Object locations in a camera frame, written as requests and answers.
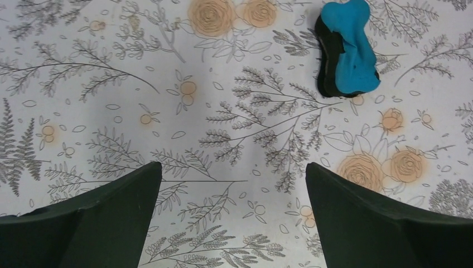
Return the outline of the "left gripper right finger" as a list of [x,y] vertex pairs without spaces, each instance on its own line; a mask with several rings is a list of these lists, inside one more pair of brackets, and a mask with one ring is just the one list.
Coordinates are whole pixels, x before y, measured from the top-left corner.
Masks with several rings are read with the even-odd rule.
[[471,267],[472,220],[417,208],[315,163],[306,185],[328,267]]

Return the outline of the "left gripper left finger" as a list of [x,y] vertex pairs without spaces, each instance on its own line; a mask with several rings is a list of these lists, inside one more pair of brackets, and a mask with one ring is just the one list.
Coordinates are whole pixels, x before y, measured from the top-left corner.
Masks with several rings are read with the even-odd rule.
[[149,164],[98,188],[1,218],[2,267],[137,267],[162,181]]

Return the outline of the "blue heart eraser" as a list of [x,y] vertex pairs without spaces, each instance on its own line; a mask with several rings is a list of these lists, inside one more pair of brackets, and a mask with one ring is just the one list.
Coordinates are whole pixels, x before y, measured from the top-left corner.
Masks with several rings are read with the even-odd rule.
[[380,85],[377,59],[364,31],[369,18],[366,1],[323,6],[314,30],[321,46],[317,88],[324,97],[353,98]]

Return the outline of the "floral patterned tablecloth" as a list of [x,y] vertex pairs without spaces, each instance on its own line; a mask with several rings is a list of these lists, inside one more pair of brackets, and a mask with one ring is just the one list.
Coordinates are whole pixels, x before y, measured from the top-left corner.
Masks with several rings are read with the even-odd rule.
[[362,1],[380,85],[318,91],[325,1],[2,1],[1,219],[160,162],[132,267],[328,267],[316,162],[472,218],[472,2]]

